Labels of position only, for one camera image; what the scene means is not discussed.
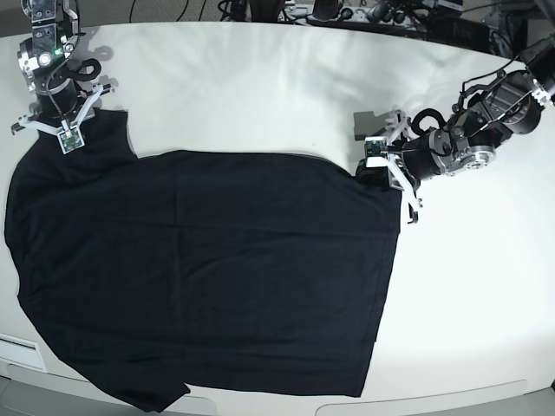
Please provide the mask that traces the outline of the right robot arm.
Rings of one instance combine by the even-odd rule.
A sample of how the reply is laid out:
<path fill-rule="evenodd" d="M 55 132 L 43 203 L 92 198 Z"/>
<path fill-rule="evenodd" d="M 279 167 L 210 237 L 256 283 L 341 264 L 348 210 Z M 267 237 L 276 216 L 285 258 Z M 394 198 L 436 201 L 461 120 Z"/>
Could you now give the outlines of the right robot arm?
<path fill-rule="evenodd" d="M 29 92 L 36 96 L 36 111 L 21 117 L 11 132 L 34 129 L 60 140 L 78 140 L 81 124 L 94 116 L 93 105 L 113 90 L 102 83 L 90 90 L 81 86 L 98 78 L 101 63 L 75 58 L 85 36 L 80 3 L 22 1 L 21 8 L 30 20 L 31 35 L 20 43 L 17 60 Z"/>

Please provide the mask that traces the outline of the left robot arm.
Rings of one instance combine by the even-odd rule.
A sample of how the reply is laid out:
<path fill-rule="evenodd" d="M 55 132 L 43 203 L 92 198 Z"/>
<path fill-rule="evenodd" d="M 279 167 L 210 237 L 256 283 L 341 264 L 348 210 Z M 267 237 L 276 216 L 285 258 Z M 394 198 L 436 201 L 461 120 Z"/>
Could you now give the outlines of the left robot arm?
<path fill-rule="evenodd" d="M 403 192 L 410 221 L 417 223 L 422 181 L 488 166 L 503 142 L 534 131 L 554 102 L 554 37 L 535 42 L 520 58 L 524 68 L 499 68 L 487 84 L 478 77 L 464 81 L 448 119 L 432 108 L 414 117 L 398 107 L 356 113 L 355 139 L 364 144 L 356 179 Z"/>

